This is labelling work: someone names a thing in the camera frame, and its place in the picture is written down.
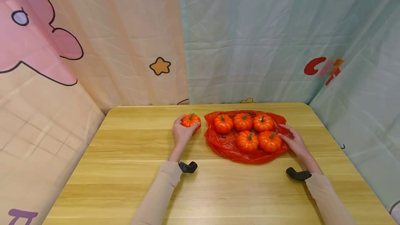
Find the sleeve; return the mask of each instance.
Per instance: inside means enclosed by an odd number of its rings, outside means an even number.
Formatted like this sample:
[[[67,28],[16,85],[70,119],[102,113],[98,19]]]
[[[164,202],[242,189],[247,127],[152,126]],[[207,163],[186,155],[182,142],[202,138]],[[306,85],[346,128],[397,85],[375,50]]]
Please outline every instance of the sleeve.
[[[356,225],[325,175],[313,173],[306,184],[326,225]]]
[[[181,180],[181,168],[176,162],[165,161],[136,211],[131,225],[161,225],[174,188]]]

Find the light blue curtain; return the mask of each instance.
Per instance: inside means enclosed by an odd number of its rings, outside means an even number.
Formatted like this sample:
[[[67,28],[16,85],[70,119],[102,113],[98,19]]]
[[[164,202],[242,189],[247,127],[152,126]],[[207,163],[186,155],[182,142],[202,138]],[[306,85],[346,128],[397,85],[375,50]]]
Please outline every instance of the light blue curtain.
[[[400,222],[400,0],[180,1],[190,103],[310,104]]]

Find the pumpkin stem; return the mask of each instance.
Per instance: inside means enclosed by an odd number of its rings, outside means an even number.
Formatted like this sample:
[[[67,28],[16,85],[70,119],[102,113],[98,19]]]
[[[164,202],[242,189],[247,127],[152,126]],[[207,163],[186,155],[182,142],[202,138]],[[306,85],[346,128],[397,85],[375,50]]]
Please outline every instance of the pumpkin stem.
[[[276,134],[277,132],[274,132],[269,138],[274,139],[274,134]]]

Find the orange pumpkin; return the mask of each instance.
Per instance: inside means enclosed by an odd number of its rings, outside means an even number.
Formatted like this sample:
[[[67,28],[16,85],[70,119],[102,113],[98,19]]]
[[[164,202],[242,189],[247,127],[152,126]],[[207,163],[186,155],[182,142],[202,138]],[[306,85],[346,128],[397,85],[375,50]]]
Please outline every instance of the orange pumpkin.
[[[258,132],[274,130],[274,123],[273,118],[266,114],[259,114],[253,118],[254,129]]]
[[[258,135],[260,148],[269,154],[274,154],[282,148],[282,140],[276,132],[264,131]]]
[[[250,114],[236,114],[233,118],[233,126],[238,131],[250,131],[253,126],[253,119],[250,117]]]
[[[250,131],[239,132],[236,137],[236,146],[245,153],[251,153],[257,150],[258,139],[255,133]]]
[[[216,132],[226,134],[231,132],[232,128],[233,122],[228,115],[221,114],[214,118],[214,129]]]
[[[194,113],[192,113],[192,114],[186,115],[186,117],[184,117],[184,118],[181,120],[181,124],[182,124],[183,126],[185,126],[185,127],[190,127],[190,126],[194,125],[195,123],[200,123],[200,125],[199,125],[199,127],[197,127],[197,128],[193,131],[193,133],[197,132],[197,131],[200,129],[200,127],[201,127],[201,120],[200,120],[200,117],[198,117],[197,115],[195,115]]]

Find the tabletop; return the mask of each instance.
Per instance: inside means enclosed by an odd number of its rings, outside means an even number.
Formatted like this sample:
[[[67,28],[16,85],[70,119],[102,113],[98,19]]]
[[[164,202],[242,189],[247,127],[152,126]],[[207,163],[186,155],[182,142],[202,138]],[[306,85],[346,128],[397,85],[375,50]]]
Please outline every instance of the tabletop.
[[[106,116],[44,225],[129,224],[161,162],[173,148],[171,127],[195,113],[201,129],[182,156],[195,161],[171,198],[164,224],[323,224],[305,183],[285,170],[300,165],[292,152],[263,165],[232,162],[207,145],[203,116],[258,110],[282,115],[295,128],[358,225],[395,224],[313,110],[299,102],[116,107]]]

